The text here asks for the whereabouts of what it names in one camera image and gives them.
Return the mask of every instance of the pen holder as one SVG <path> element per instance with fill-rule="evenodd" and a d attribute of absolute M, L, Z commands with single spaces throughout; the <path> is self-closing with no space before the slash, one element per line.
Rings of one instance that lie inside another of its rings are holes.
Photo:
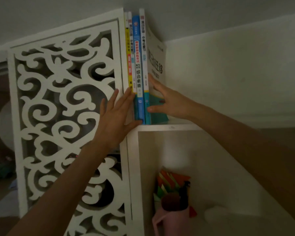
<path fill-rule="evenodd" d="M 189 206 L 180 210 L 180 197 L 177 193 L 169 193 L 161 200 L 159 208 L 153 219 L 155 236 L 159 236 L 157 224 L 161 221 L 164 226 L 165 236 L 189 235 Z"/>

